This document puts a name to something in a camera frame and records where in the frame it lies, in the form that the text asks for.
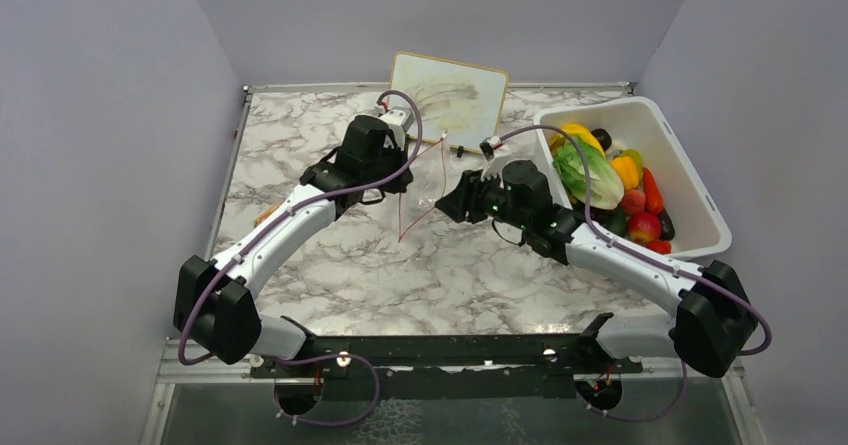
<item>clear plastic bag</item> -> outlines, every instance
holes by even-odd
[[[415,181],[398,200],[398,242],[436,206],[447,191],[447,164],[450,146],[443,134],[426,146],[410,165]]]

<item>marble surface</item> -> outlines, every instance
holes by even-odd
[[[254,218],[283,200],[303,170],[340,143],[355,115],[376,114],[378,94],[351,88],[254,95],[216,250],[247,234]],[[510,90],[498,130],[531,124],[544,108],[626,94],[623,88]],[[509,145],[530,158],[533,140],[527,133]],[[451,190],[462,170],[483,165],[481,156],[465,154],[447,157],[443,170],[439,150],[413,165],[404,226],[438,198],[445,182]],[[454,224],[434,211],[399,242],[398,210],[398,196],[350,209],[278,270],[257,299],[259,310],[327,335],[567,332],[600,312],[659,311],[603,277],[504,242],[488,223]]]

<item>small whiteboard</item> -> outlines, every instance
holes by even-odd
[[[447,131],[452,147],[479,152],[480,142],[495,134],[507,83],[503,70],[399,52],[390,88],[415,100],[424,120],[424,140],[435,142]],[[391,96],[389,106],[407,105]],[[410,135],[417,136],[416,130],[413,126]]]

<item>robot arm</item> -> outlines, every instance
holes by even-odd
[[[174,326],[184,330],[202,294],[217,277],[213,293],[189,325],[190,337],[227,364],[248,353],[294,357],[309,331],[292,320],[259,315],[254,300],[298,248],[348,208],[379,203],[386,193],[406,191],[412,182],[409,170],[380,186],[376,201],[364,201],[364,190],[344,192],[399,171],[407,160],[406,134],[414,121],[413,112],[406,108],[393,108],[379,118],[357,116],[341,146],[307,168],[292,194],[259,226],[211,260],[189,258],[180,269]],[[333,192],[342,193],[327,196]]]
[[[608,317],[600,326],[595,324],[597,343],[610,357],[679,356],[707,376],[724,375],[758,322],[744,308],[687,276],[707,278],[748,302],[732,267],[714,261],[703,268],[665,257],[619,240],[595,225],[606,235],[604,240],[590,228],[582,212],[554,203],[547,177],[533,162],[510,162],[503,149],[488,153],[489,165],[463,172],[456,189],[436,202],[437,209],[455,222],[492,218],[521,229],[519,245],[527,244],[543,257],[612,278],[668,313]],[[629,251],[664,262],[673,271],[659,269]]]

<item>lettuce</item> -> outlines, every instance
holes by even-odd
[[[624,197],[624,185],[621,179],[598,149],[587,144],[580,137],[573,138],[589,161],[589,177],[592,179],[590,205],[604,210],[615,209]],[[553,163],[565,188],[578,200],[585,202],[586,176],[583,173],[583,162],[580,161],[580,155],[577,154],[571,142],[566,142],[557,150]]]

